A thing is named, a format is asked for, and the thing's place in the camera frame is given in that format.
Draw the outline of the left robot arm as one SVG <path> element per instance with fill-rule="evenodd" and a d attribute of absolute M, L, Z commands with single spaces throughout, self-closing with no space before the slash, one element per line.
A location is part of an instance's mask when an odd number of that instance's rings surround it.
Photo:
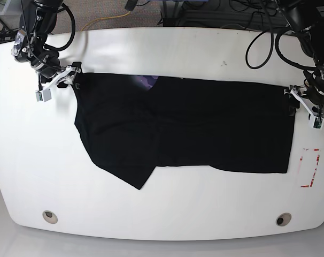
<path fill-rule="evenodd" d="M 263 1 L 260 1 L 260 5 L 265 11 L 269 29 L 261 32 L 252 41 L 255 42 L 258 37 L 269 32 L 271 47 L 266 60 L 258 66 L 251 66 L 249 64 L 249 52 L 247 51 L 245 53 L 247 66 L 254 70 L 263 67 L 275 50 L 280 59 L 288 65 L 302 70 L 305 76 L 304 89 L 301 90 L 299 87 L 293 87 L 290 91 L 314 104 L 314 107 L 309 109 L 309 111 L 313 112 L 312 116 L 324 118 L 324 17 L 318 11 L 315 1 L 275 1 L 277 10 L 287 21 L 288 26 L 284 28 L 274 27 L 266 11 L 266 5 Z M 313 59 L 314 66 L 301 65 L 283 55 L 279 43 L 281 36 L 287 32 L 292 32 L 298 38 L 302 51 Z"/>

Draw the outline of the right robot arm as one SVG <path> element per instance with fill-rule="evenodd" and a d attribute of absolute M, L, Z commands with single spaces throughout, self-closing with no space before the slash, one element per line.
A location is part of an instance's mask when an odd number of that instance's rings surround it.
<path fill-rule="evenodd" d="M 62 47 L 54 47 L 46 43 L 48 35 L 53 31 L 57 14 L 64 9 L 71 20 L 70 38 Z M 63 1 L 29 1 L 21 4 L 20 29 L 15 38 L 12 56 L 19 63 L 27 62 L 38 76 L 38 88 L 52 83 L 58 88 L 72 85 L 75 77 L 81 72 L 81 65 L 63 67 L 59 53 L 66 50 L 73 42 L 76 33 L 75 18 Z"/>

